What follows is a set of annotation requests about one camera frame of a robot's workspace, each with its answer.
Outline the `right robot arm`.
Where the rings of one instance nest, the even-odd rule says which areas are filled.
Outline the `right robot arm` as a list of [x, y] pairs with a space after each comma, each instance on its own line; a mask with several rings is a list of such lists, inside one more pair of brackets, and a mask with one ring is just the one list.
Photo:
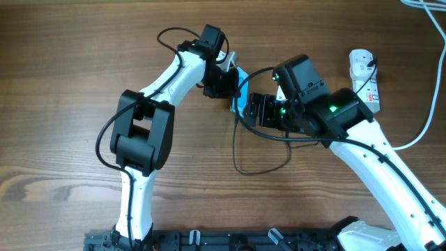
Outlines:
[[418, 180], [386, 139], [373, 112], [349, 88], [330, 93], [310, 58], [265, 69], [285, 99], [256, 105], [262, 127], [320, 142], [343, 160], [386, 212], [406, 250], [445, 249], [445, 206]]

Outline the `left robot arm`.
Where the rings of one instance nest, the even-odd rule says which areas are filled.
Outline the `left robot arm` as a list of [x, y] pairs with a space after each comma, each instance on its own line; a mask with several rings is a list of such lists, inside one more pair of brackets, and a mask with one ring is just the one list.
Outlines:
[[174, 60], [139, 92], [126, 90], [111, 126], [110, 151], [122, 178], [121, 212], [111, 231], [120, 250], [147, 250], [153, 242], [151, 202], [157, 173], [169, 157], [175, 110], [195, 86], [209, 98], [233, 98], [238, 88], [235, 60], [221, 48], [224, 32], [207, 24], [202, 34], [173, 49]]

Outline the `white charger plug adapter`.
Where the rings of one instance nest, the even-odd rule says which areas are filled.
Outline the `white charger plug adapter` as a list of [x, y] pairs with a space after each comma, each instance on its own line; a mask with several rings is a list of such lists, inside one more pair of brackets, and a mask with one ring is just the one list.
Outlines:
[[373, 75], [375, 60], [354, 60], [351, 62], [350, 75], [353, 80], [366, 80]]

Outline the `teal screen Galaxy smartphone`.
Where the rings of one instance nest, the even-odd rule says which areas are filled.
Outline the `teal screen Galaxy smartphone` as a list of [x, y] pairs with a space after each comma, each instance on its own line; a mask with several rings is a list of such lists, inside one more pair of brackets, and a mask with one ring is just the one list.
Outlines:
[[[240, 86], [243, 80], [249, 77], [249, 75], [239, 66], [237, 66], [236, 69], [238, 71], [238, 76], [239, 76], [238, 86]], [[248, 101], [248, 96], [249, 96], [248, 91], [249, 91], [249, 82], [246, 82], [243, 85], [242, 89], [240, 90], [240, 97], [238, 98], [238, 104], [237, 104], [239, 115], [242, 118], [244, 117], [244, 111]]]

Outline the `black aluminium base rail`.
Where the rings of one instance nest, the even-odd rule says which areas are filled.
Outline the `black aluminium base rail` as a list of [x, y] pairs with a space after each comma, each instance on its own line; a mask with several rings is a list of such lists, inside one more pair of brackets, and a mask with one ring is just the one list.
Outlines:
[[134, 250], [343, 250], [326, 229], [301, 231], [152, 231]]

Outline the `white power strip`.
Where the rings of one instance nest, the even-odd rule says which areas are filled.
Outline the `white power strip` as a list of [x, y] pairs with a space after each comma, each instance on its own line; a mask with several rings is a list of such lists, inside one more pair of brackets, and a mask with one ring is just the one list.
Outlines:
[[353, 91], [357, 94], [360, 100], [372, 111], [373, 114], [380, 111], [380, 98], [378, 93], [377, 85], [377, 65], [378, 58], [374, 56], [371, 52], [364, 49], [352, 50], [349, 54], [349, 62], [354, 60], [370, 61], [375, 60], [375, 66], [373, 75], [368, 77], [366, 80], [352, 80]]

